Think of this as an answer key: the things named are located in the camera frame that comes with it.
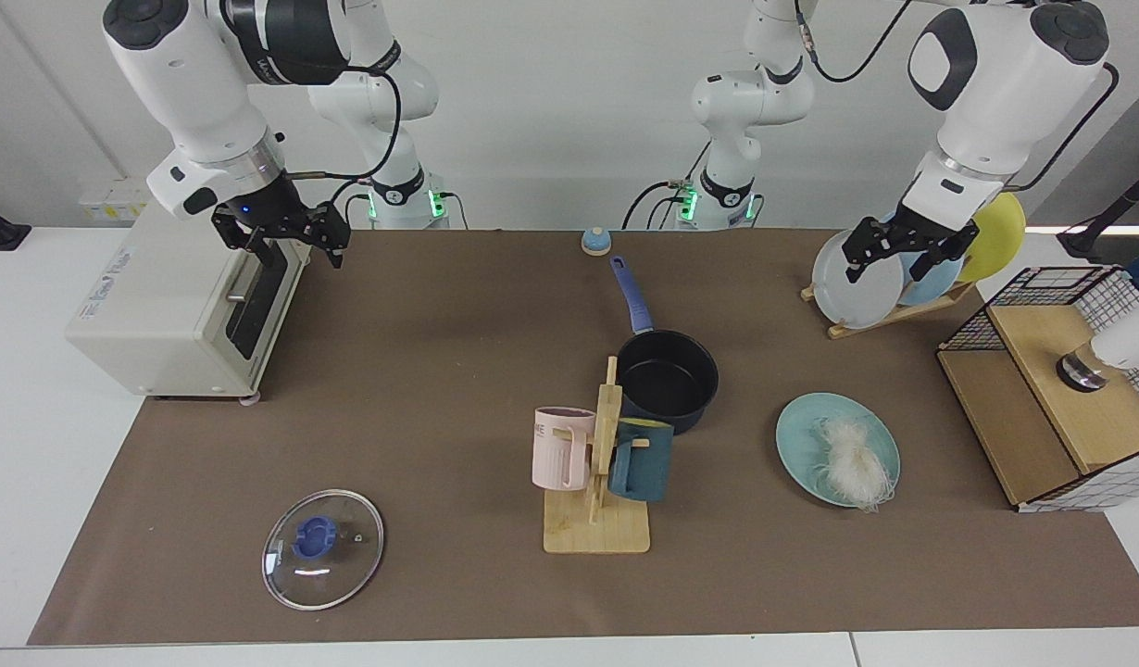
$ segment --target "brown paper mat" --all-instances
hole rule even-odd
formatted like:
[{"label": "brown paper mat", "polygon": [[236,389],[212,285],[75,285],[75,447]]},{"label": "brown paper mat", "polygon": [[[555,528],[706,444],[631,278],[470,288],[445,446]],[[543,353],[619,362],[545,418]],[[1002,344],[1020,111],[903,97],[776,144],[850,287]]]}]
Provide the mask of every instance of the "brown paper mat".
[{"label": "brown paper mat", "polygon": [[[576,233],[360,233],[344,270],[308,270],[260,405],[144,405],[31,643],[1139,625],[1104,516],[1010,511],[937,367],[980,300],[828,341],[797,296],[828,236],[616,237],[657,324],[708,346],[721,388],[677,440],[652,552],[565,557],[541,550],[532,410],[593,405],[630,336],[607,262]],[[899,440],[877,516],[782,469],[776,419],[820,390]],[[262,545],[333,486],[384,512],[384,565],[349,603],[290,611],[261,584]]]}]

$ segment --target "wall outlet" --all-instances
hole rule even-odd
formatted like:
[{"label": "wall outlet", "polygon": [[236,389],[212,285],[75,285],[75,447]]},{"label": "wall outlet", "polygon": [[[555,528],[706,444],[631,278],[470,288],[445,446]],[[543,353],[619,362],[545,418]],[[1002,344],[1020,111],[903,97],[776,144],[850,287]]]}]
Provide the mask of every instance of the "wall outlet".
[{"label": "wall outlet", "polygon": [[150,190],[145,182],[114,181],[84,191],[80,197],[80,207],[88,221],[128,225],[137,221],[150,199]]}]

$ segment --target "saucepan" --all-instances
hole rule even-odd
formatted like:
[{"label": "saucepan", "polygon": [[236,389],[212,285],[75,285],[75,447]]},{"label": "saucepan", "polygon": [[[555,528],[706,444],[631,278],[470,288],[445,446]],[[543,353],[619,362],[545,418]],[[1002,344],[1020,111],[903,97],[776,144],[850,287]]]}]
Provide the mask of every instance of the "saucepan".
[{"label": "saucepan", "polygon": [[671,423],[677,435],[685,434],[716,396],[718,364],[699,341],[655,328],[640,285],[623,257],[612,258],[612,270],[626,298],[634,334],[620,349],[623,415]]}]

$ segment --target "pan handle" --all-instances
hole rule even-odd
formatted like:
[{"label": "pan handle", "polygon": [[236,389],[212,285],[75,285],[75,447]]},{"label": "pan handle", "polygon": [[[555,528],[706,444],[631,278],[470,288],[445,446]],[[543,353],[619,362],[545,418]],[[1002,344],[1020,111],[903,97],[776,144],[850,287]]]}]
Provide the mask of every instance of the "pan handle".
[{"label": "pan handle", "polygon": [[647,312],[647,304],[642,300],[640,283],[637,282],[637,278],[628,269],[625,258],[617,255],[612,257],[612,270],[615,271],[615,278],[620,280],[623,298],[628,300],[632,332],[642,334],[655,329],[652,322],[652,314]]}]

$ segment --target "pink mug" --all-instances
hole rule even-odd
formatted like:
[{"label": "pink mug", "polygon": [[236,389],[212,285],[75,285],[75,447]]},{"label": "pink mug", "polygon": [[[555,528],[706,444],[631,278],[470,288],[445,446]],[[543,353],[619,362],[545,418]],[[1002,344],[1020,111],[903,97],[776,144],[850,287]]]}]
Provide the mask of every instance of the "pink mug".
[{"label": "pink mug", "polygon": [[590,481],[595,413],[575,406],[536,410],[532,433],[532,483],[550,491],[580,491]]}]

